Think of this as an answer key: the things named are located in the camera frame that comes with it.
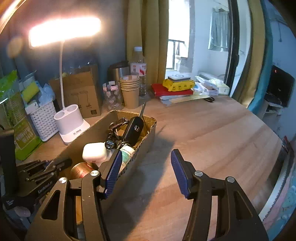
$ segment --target key fob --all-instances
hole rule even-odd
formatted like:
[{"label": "key fob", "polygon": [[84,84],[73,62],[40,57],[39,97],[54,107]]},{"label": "key fob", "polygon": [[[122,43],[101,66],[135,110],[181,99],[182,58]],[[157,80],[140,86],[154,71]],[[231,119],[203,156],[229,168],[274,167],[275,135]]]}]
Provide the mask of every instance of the key fob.
[{"label": "key fob", "polygon": [[124,131],[122,140],[128,143],[129,145],[134,146],[140,137],[143,127],[144,121],[142,120],[142,118],[138,116],[131,118],[131,120],[128,123],[128,126]]}]

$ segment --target dark gray wall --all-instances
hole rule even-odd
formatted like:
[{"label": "dark gray wall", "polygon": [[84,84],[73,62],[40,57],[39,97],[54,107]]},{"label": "dark gray wall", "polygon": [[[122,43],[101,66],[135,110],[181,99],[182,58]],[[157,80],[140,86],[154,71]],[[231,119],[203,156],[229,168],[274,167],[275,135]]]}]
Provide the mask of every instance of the dark gray wall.
[{"label": "dark gray wall", "polygon": [[[18,70],[20,78],[37,70],[41,85],[59,72],[59,43],[30,49],[28,32],[50,18],[94,15],[102,21],[101,32],[93,38],[66,41],[63,71],[88,62],[98,64],[101,86],[109,65],[126,59],[126,0],[27,0],[8,22],[0,35],[0,61],[3,74]],[[16,36],[23,39],[23,49],[14,59],[7,56],[7,44]]]}]

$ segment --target stack of paper cups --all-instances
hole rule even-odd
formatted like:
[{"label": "stack of paper cups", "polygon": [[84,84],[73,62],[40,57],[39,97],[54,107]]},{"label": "stack of paper cups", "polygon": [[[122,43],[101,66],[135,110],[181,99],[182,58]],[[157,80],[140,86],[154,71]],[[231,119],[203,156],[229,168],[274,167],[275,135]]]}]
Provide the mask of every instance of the stack of paper cups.
[{"label": "stack of paper cups", "polygon": [[126,108],[135,109],[139,106],[140,77],[127,75],[120,78],[120,86]]}]

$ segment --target car key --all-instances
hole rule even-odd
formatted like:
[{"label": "car key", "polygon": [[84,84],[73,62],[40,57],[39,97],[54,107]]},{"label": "car key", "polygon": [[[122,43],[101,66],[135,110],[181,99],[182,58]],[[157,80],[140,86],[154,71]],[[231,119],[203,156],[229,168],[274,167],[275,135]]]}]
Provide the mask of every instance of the car key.
[{"label": "car key", "polygon": [[108,130],[116,129],[116,128],[118,128],[118,127],[120,127],[122,125],[125,125],[127,123],[128,123],[127,118],[123,117],[123,118],[119,119],[118,121],[116,121],[115,123],[111,123]]},{"label": "car key", "polygon": [[126,127],[124,134],[122,136],[123,142],[131,146],[134,146],[137,143],[140,137],[140,134],[143,130],[144,121],[142,120],[142,117],[143,117],[145,106],[146,106],[146,103],[143,104],[143,107],[141,109],[139,116],[135,116],[130,119],[130,121],[128,122],[128,126]]},{"label": "car key", "polygon": [[108,132],[106,141],[105,141],[105,147],[107,150],[112,150],[115,148],[115,139],[112,131]]}]

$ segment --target scissors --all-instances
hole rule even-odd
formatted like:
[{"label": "scissors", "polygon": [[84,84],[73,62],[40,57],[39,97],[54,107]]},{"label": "scissors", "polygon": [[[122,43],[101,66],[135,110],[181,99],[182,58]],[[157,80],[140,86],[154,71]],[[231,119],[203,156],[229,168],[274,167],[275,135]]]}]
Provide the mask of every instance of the scissors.
[{"label": "scissors", "polygon": [[215,101],[213,97],[208,97],[208,98],[205,98],[204,100],[210,103],[213,103]]}]

